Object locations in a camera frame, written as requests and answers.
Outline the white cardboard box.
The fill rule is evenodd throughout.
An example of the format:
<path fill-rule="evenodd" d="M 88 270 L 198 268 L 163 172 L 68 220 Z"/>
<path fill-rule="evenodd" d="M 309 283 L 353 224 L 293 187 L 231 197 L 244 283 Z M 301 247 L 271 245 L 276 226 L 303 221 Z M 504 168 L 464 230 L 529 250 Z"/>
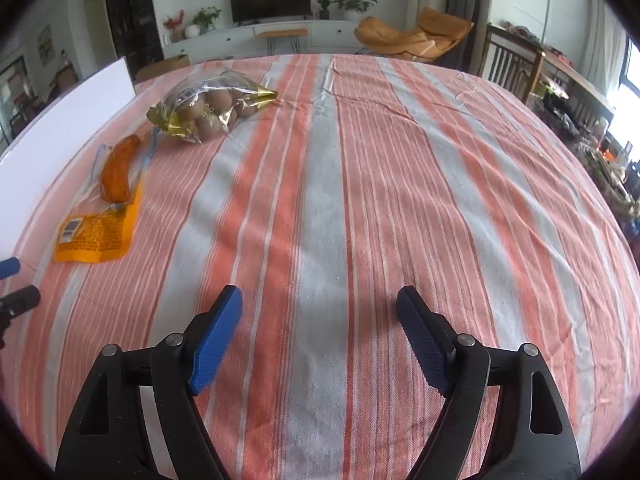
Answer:
<path fill-rule="evenodd" d="M 49 105 L 1 155 L 1 257 L 8 258 L 44 192 L 79 150 L 134 99 L 120 58 Z"/>

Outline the orange sausage snack pack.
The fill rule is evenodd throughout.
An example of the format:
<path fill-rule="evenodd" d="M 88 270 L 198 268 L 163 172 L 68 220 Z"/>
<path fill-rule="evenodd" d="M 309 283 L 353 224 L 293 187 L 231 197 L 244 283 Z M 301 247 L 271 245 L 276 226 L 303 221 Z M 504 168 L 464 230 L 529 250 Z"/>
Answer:
<path fill-rule="evenodd" d="M 58 229 L 54 261 L 102 263 L 126 255 L 156 147 L 154 129 L 99 147 L 89 183 Z"/>

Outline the brown cardboard box on floor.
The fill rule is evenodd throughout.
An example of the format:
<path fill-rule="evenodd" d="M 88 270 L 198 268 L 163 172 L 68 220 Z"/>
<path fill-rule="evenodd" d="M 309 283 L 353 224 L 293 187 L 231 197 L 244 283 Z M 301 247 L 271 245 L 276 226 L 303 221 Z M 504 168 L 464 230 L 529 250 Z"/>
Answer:
<path fill-rule="evenodd" d="M 186 54 L 165 58 L 163 61 L 150 64 L 139 70 L 136 76 L 134 76 L 134 82 L 140 84 L 140 82 L 165 75 L 174 70 L 180 70 L 180 68 L 185 68 L 190 65 L 190 58 Z"/>

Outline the cluttered wooden side table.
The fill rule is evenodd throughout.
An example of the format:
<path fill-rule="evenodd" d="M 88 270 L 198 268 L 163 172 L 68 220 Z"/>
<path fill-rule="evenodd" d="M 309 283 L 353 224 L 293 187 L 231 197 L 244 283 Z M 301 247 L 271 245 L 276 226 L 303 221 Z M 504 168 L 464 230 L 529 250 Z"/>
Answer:
<path fill-rule="evenodd" d="M 601 142 L 613 109 L 602 94 L 559 55 L 546 60 L 525 104 L 579 159 L 619 222 L 639 221 L 639 200 L 624 187 L 623 171 L 605 157 Z"/>

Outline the red flower vase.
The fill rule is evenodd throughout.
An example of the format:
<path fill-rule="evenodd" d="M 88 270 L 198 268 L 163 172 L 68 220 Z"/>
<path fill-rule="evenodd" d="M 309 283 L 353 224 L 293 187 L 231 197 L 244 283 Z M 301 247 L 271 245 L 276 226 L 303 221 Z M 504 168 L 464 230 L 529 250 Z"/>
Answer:
<path fill-rule="evenodd" d="M 179 42 L 183 40 L 183 22 L 185 15 L 184 11 L 180 10 L 175 16 L 167 15 L 163 21 L 164 29 L 168 31 L 172 42 Z"/>

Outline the green plant left of tv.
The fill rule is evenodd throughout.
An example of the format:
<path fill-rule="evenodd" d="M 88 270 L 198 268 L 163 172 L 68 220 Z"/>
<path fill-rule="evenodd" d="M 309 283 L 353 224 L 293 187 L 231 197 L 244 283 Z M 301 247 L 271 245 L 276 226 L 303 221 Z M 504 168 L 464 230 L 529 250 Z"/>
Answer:
<path fill-rule="evenodd" d="M 192 24 L 198 26 L 201 34 L 216 29 L 216 21 L 220 18 L 221 10 L 216 6 L 203 6 L 192 18 Z"/>

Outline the orange white striped tablecloth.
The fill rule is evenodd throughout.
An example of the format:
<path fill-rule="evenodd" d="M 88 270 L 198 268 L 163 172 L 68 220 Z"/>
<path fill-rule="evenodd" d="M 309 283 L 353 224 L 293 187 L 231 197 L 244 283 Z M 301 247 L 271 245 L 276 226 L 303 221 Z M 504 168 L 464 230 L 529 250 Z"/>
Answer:
<path fill-rule="evenodd" d="M 486 346 L 536 344 L 579 456 L 598 456 L 639 394 L 639 272 L 608 204 L 512 94 L 455 70 L 356 55 L 233 63 L 277 102 L 218 139 L 155 152 L 128 254 L 57 263 L 58 230 L 96 153 L 182 73 L 66 157 L 20 229 L 40 305 L 1 353 L 1 397 L 55 458 L 96 354 L 183 330 L 221 289 L 238 331 L 198 397 L 235 479 L 402 479 L 442 406 L 395 315 L 414 286 Z"/>

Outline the small wooden bench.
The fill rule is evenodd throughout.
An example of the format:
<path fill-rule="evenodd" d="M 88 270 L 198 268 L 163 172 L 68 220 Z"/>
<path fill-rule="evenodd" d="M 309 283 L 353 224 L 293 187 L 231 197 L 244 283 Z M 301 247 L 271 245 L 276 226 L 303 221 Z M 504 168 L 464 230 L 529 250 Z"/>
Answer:
<path fill-rule="evenodd" d="M 299 54 L 302 52 L 302 40 L 307 36 L 308 29 L 306 28 L 265 30 L 257 35 L 259 39 L 265 40 L 268 55 L 276 54 L 277 42 L 281 38 L 290 42 L 290 47 L 294 54 Z"/>

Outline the dark wooden dining chair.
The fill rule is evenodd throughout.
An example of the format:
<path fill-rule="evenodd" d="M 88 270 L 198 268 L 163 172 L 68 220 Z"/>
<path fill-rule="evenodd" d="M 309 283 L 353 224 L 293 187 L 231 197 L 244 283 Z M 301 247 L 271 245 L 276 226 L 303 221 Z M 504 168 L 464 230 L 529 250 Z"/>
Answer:
<path fill-rule="evenodd" d="M 511 92 L 526 104 L 545 60 L 546 52 L 538 44 L 488 24 L 477 76 Z"/>

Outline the white tv cabinet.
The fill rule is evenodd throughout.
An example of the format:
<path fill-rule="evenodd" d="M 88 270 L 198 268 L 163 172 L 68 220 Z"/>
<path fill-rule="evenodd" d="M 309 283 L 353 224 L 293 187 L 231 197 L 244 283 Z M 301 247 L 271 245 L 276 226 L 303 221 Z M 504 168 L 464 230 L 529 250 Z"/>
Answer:
<path fill-rule="evenodd" d="M 163 47 L 164 58 L 186 54 L 192 64 L 227 58 L 258 58 L 267 54 L 265 40 L 257 35 L 265 30 L 308 29 L 302 40 L 300 53 L 358 53 L 364 47 L 355 37 L 356 22 L 351 21 L 288 21 L 258 25 L 236 26 L 214 30 L 206 34 L 183 39 Z M 290 42 L 281 38 L 277 42 L 276 54 L 293 53 Z"/>

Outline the small dark potted plant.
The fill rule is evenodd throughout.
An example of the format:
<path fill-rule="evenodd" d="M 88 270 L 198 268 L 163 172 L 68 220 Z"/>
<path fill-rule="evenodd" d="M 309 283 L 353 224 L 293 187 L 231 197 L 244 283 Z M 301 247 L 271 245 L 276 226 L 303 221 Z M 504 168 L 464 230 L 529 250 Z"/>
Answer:
<path fill-rule="evenodd" d="M 318 17 L 322 21 L 326 21 L 330 18 L 330 6 L 332 0 L 316 0 L 318 4 Z"/>

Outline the orange lounge chair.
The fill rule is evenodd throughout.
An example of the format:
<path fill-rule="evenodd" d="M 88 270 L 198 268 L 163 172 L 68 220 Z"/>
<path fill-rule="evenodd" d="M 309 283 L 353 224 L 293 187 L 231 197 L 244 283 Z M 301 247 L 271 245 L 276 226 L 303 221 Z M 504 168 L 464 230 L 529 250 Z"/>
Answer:
<path fill-rule="evenodd" d="M 364 48 L 386 58 L 431 63 L 457 47 L 469 35 L 471 21 L 423 8 L 412 29 L 394 29 L 379 18 L 367 16 L 355 29 Z"/>

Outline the green potted plant right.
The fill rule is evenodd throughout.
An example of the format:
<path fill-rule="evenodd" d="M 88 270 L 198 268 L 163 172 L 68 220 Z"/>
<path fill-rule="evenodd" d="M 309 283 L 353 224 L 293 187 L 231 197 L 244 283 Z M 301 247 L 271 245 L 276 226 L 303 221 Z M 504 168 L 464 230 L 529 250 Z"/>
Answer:
<path fill-rule="evenodd" d="M 360 21 L 372 6 L 378 4 L 378 0 L 334 0 L 334 2 L 343 11 L 344 19 L 352 22 Z"/>

